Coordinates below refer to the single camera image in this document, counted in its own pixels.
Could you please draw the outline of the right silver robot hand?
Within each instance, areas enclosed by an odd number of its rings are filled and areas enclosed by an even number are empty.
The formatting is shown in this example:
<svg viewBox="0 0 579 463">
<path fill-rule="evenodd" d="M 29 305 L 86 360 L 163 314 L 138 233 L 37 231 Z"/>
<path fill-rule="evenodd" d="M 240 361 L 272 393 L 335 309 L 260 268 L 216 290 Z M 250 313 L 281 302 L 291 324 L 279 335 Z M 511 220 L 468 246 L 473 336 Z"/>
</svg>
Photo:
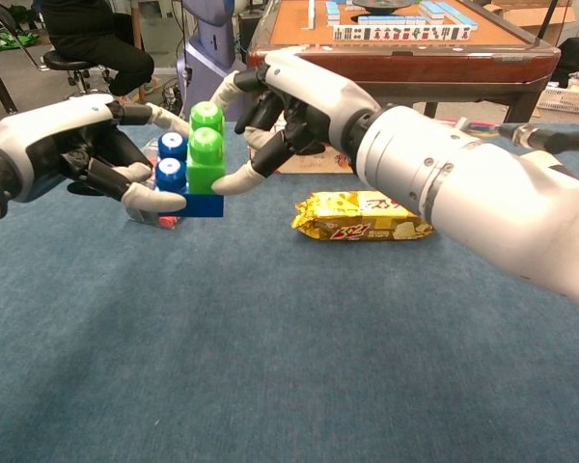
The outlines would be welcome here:
<svg viewBox="0 0 579 463">
<path fill-rule="evenodd" d="M 344 154 L 353 169 L 357 151 L 381 106 L 353 81 L 287 49 L 272 51 L 255 68 L 228 74 L 210 101 L 227 109 L 238 96 L 259 93 L 235 131 L 255 151 L 237 171 L 212 183 L 216 194 L 242 194 L 259 186 L 295 155 L 326 145 Z"/>
</svg>

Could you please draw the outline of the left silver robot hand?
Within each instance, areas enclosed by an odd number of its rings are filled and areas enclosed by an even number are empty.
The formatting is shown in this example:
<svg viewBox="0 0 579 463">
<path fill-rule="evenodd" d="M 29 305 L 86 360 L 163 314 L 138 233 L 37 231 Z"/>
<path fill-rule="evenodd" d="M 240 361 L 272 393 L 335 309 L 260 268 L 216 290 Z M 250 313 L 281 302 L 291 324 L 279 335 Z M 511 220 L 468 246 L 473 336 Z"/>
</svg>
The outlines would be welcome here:
<svg viewBox="0 0 579 463">
<path fill-rule="evenodd" d="M 185 121 L 152 103 L 121 104 L 107 94 L 6 117 L 0 122 L 0 219 L 10 202 L 30 203 L 64 180 L 75 194 L 105 196 L 127 208 L 184 209 L 183 195 L 144 184 L 153 166 L 121 128 L 146 124 L 188 132 Z"/>
</svg>

